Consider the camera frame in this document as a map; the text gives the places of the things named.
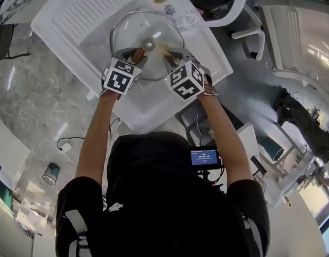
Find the white curved faucet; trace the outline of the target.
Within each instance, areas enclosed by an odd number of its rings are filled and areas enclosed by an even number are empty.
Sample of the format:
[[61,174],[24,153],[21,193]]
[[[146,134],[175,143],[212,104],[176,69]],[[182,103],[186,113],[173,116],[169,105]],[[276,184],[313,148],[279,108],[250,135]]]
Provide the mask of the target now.
[[231,24],[242,12],[246,0],[234,0],[229,12],[221,19],[212,21],[184,22],[187,29],[197,29],[203,27],[223,27]]

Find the white sink with drainboard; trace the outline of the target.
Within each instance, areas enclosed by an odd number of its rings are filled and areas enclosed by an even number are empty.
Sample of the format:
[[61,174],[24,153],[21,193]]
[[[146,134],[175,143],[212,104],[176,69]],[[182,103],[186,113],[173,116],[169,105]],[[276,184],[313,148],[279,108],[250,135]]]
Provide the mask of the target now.
[[[176,10],[172,16],[165,14],[168,4]],[[98,94],[103,72],[114,57],[110,50],[111,29],[127,13],[141,10],[159,12],[172,21],[185,48],[210,70],[214,83],[232,74],[233,69],[209,28],[188,30],[183,26],[187,18],[201,20],[189,0],[167,0],[161,4],[153,0],[49,0],[31,27],[68,69]],[[187,105],[168,88],[165,78],[145,81],[140,76],[115,104],[114,113],[131,130],[149,132]]]

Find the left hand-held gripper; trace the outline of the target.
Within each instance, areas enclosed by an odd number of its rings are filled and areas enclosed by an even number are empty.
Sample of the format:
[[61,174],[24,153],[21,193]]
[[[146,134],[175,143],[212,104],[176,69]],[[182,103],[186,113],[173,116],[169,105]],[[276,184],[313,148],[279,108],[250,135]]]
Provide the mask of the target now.
[[133,54],[133,48],[124,48],[115,52],[115,58],[112,58],[110,66],[105,69],[102,77],[103,90],[127,94],[136,85],[148,57],[143,56],[139,61],[139,67],[136,67],[129,64],[132,63]]

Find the person's right forearm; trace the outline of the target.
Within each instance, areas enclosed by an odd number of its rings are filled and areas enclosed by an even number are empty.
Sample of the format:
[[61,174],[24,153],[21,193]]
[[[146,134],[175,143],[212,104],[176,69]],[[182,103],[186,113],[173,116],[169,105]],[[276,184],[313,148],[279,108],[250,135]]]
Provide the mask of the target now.
[[207,114],[214,133],[216,146],[226,168],[227,184],[231,185],[240,180],[253,180],[244,145],[218,98],[200,94],[198,100]]

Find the dark wicker chair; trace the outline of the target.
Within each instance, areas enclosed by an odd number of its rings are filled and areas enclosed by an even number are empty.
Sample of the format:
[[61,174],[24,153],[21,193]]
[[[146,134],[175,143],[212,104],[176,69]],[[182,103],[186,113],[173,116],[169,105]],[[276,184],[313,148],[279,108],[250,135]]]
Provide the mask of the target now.
[[0,61],[12,60],[30,55],[28,52],[15,56],[10,55],[10,46],[12,43],[14,28],[16,26],[17,24],[0,25]]

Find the person's right hand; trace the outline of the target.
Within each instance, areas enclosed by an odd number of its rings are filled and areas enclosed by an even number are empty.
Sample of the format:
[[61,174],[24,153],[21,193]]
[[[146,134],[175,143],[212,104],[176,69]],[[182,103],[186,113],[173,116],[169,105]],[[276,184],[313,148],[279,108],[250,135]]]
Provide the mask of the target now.
[[204,74],[204,92],[206,94],[215,94],[215,89],[212,85],[212,78],[209,74]]

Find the small monitor screen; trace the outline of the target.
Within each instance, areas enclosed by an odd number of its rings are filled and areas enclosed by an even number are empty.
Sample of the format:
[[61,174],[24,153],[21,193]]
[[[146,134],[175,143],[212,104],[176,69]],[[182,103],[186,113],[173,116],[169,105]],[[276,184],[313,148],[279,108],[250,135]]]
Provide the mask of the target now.
[[216,149],[194,149],[191,151],[191,164],[194,167],[218,168],[219,154]]

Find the glass lid with wooden handle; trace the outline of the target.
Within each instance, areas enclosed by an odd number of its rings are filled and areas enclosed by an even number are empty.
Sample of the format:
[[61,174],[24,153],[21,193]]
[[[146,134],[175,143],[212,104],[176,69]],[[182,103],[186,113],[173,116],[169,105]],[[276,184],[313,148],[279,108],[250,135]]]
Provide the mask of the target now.
[[157,43],[171,48],[184,48],[185,41],[175,24],[165,15],[154,11],[132,11],[122,17],[110,31],[110,50],[141,48],[148,57],[141,79],[159,81],[167,76],[161,57],[155,50]]

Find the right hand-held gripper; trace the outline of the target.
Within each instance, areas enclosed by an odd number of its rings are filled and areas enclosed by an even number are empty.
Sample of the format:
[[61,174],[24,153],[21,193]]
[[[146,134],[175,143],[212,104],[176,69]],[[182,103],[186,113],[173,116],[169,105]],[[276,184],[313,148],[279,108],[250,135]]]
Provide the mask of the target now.
[[168,88],[181,100],[188,101],[204,92],[204,74],[192,61],[194,55],[185,48],[171,48],[169,53],[179,59],[175,63],[168,55],[163,62],[168,76],[164,79]]

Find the person's left forearm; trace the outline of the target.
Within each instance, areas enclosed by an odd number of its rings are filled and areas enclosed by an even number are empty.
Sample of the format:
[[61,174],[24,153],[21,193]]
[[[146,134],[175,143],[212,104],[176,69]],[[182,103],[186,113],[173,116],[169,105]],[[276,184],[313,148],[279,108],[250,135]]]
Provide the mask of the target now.
[[86,133],[75,177],[89,177],[102,184],[111,113],[119,94],[106,91],[99,102]]

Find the long white counter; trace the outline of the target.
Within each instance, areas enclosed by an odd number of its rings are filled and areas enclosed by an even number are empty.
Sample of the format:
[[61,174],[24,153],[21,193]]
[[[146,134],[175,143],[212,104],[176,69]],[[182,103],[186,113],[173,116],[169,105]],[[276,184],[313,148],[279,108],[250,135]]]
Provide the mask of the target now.
[[30,150],[0,119],[0,181],[14,191]]

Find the person's black shirt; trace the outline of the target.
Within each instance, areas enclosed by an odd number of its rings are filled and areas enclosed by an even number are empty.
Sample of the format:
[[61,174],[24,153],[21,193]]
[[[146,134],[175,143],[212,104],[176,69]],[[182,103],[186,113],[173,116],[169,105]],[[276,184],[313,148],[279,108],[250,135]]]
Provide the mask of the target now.
[[108,160],[108,189],[88,177],[58,195],[57,257],[262,257],[270,221],[262,187],[240,180],[226,192],[191,167],[180,135],[119,137]]

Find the black faucet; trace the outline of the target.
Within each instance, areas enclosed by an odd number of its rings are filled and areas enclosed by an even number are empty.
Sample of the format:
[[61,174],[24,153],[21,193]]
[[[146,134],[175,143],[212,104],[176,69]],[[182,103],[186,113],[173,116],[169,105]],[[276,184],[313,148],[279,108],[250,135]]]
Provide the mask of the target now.
[[256,168],[263,175],[263,177],[267,174],[267,170],[262,166],[262,164],[256,158],[256,156],[253,156],[252,158],[250,158],[250,161],[256,166]]

